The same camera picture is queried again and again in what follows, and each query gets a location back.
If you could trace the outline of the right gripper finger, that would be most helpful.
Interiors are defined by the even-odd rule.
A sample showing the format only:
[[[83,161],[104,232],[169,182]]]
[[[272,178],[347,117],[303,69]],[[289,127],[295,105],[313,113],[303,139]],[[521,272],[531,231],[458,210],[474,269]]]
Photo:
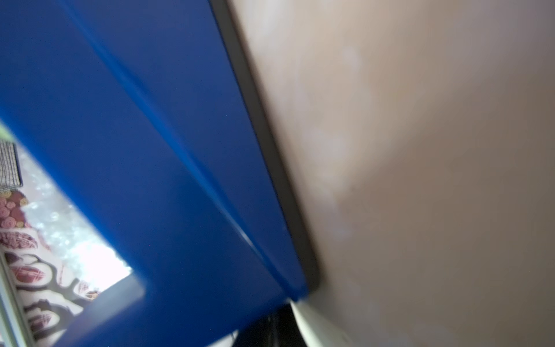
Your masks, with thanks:
[[[238,332],[232,347],[307,347],[288,304]]]

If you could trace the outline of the blue tape dispenser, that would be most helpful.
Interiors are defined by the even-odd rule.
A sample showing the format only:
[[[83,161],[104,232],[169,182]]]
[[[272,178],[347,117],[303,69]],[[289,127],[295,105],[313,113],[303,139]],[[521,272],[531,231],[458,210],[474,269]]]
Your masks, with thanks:
[[[318,287],[227,1],[3,1],[1,120],[133,270],[60,346],[209,346]]]

